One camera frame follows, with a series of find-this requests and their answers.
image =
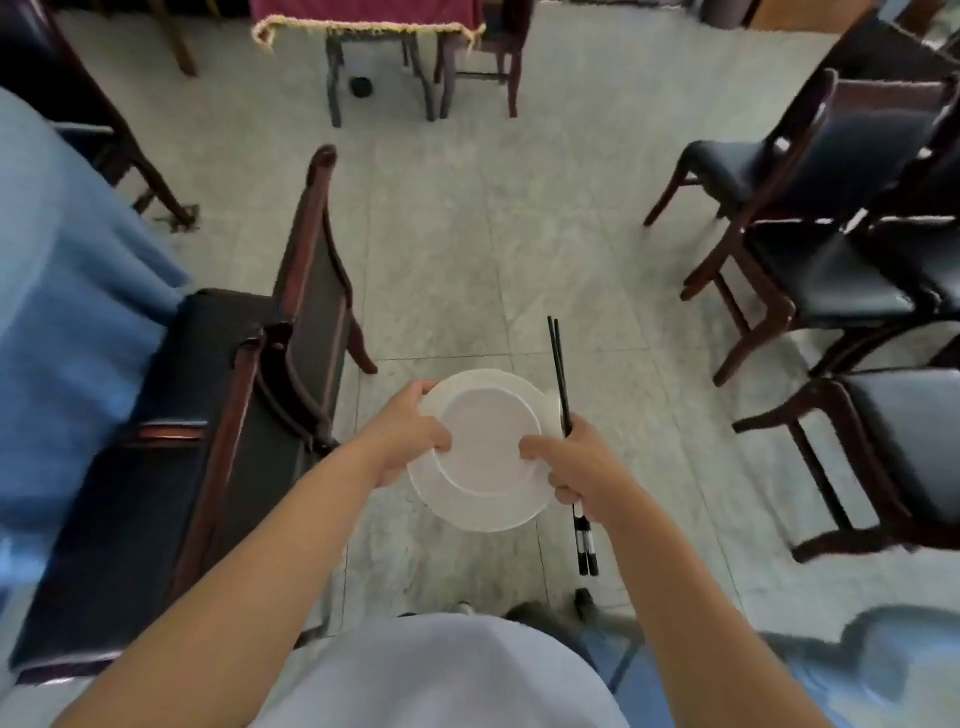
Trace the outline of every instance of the wooden chair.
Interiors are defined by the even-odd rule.
[[[376,367],[330,234],[335,162],[333,147],[313,158],[274,296],[205,290],[181,306],[60,533],[11,657],[19,683],[102,671],[336,447],[344,354]]]
[[[499,81],[507,85],[507,103],[510,118],[516,119],[516,95],[523,73],[523,47],[526,45],[533,21],[535,0],[504,0],[503,4],[483,6],[487,30],[477,42],[476,50],[496,56],[496,73],[457,71],[457,48],[463,45],[459,34],[437,34],[437,64],[433,69],[433,83],[444,78],[444,96],[440,101],[440,118],[446,119],[453,103],[457,76]],[[505,72],[505,60],[510,56],[510,73]]]
[[[138,213],[158,197],[174,229],[196,224],[199,206],[180,204],[40,0],[0,0],[0,85],[56,125],[111,185],[135,168],[149,185],[133,204]]]
[[[919,310],[878,326],[845,328],[812,376],[848,372],[914,328],[960,321],[960,109],[928,147],[929,156],[911,163],[897,185],[872,201],[850,235],[857,251],[919,302]]]
[[[277,317],[267,326],[270,346],[262,362],[265,390],[320,455],[337,447],[331,428],[344,352],[364,374],[377,373],[353,315],[353,286],[333,243],[327,201],[336,162],[330,145],[310,162],[276,278]]]
[[[780,123],[761,142],[695,141],[677,162],[677,168],[660,200],[643,222],[649,228],[683,186],[702,186],[720,203],[717,217],[733,216],[747,205],[767,181],[771,159],[780,155],[784,143],[796,141],[798,122],[806,115],[811,89],[823,72],[834,69],[841,79],[862,81],[940,81],[960,70],[960,63],[924,45],[896,25],[865,13],[840,37],[817,66]],[[794,210],[759,210],[757,218],[796,217]]]
[[[842,228],[924,147],[956,100],[955,83],[840,81],[810,86],[790,148],[684,281],[689,301],[715,282],[743,337],[713,378],[725,384],[746,357],[789,330],[851,328],[912,315],[916,303],[858,255]],[[792,210],[801,222],[767,222]],[[821,224],[816,222],[828,220]],[[750,328],[721,274],[739,266],[767,308]]]
[[[837,525],[793,546],[796,561],[897,545],[960,550],[960,371],[952,368],[958,360],[960,339],[929,368],[816,378],[780,407],[733,424],[735,432],[786,425]],[[829,417],[878,525],[853,527],[800,425],[815,409]]]

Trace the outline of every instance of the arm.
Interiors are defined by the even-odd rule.
[[[414,382],[274,511],[60,715],[57,728],[225,726],[256,718],[340,562],[373,488],[450,435]]]
[[[575,417],[567,440],[526,437],[520,453],[550,465],[561,503],[582,500],[588,517],[607,528],[678,726],[829,728],[590,425]]]

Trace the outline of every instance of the marble floor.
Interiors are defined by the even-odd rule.
[[[348,363],[341,439],[412,377],[483,366],[548,385],[552,314],[564,324],[573,408],[757,629],[836,639],[879,604],[960,609],[958,555],[793,562],[787,543],[826,530],[827,508],[784,431],[737,437],[730,424],[796,391],[804,361],[828,337],[780,341],[715,389],[710,375],[736,339],[732,320],[712,288],[691,303],[678,296],[722,232],[716,205],[682,190],[651,230],[640,225],[687,142],[766,134],[831,37],[720,32],[680,12],[541,5],[518,119],[507,117],[505,88],[462,80],[450,119],[428,124],[399,47],[378,44],[366,56],[375,94],[342,92],[344,128],[334,130],[317,36],[281,32],[269,54],[242,22],[184,20],[200,68],[187,80],[149,17],[73,13],[62,24],[180,198],[201,204],[200,229],[171,240],[200,286],[272,288],[310,155],[337,145],[332,224],[380,366],[370,377]],[[433,39],[421,47],[432,67]],[[489,69],[492,58],[466,65]],[[755,314],[745,286],[733,284]],[[924,332],[874,363],[921,362],[950,335]],[[875,521],[828,425],[807,425],[854,522]],[[404,481],[373,496],[350,541],[332,628],[464,599],[494,614],[525,599],[566,609],[581,584],[602,606],[629,612],[602,533],[598,548],[602,574],[583,579],[566,509],[507,533],[463,533]],[[315,652],[292,658],[277,694]],[[47,725],[82,688],[14,689],[0,723]]]

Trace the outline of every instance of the tablecloth fringe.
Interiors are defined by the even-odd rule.
[[[273,48],[277,26],[304,28],[308,31],[364,31],[374,33],[460,33],[469,41],[472,49],[487,30],[481,25],[472,31],[463,23],[439,23],[436,25],[410,25],[406,23],[343,23],[337,20],[301,20],[286,15],[267,15],[253,26],[253,40],[265,48]]]

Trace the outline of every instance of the white plate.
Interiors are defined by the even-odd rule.
[[[509,372],[474,369],[440,382],[420,401],[453,435],[449,453],[408,466],[417,493],[437,516],[466,531],[527,523],[553,499],[549,468],[520,459],[528,433],[561,437],[560,398]]]

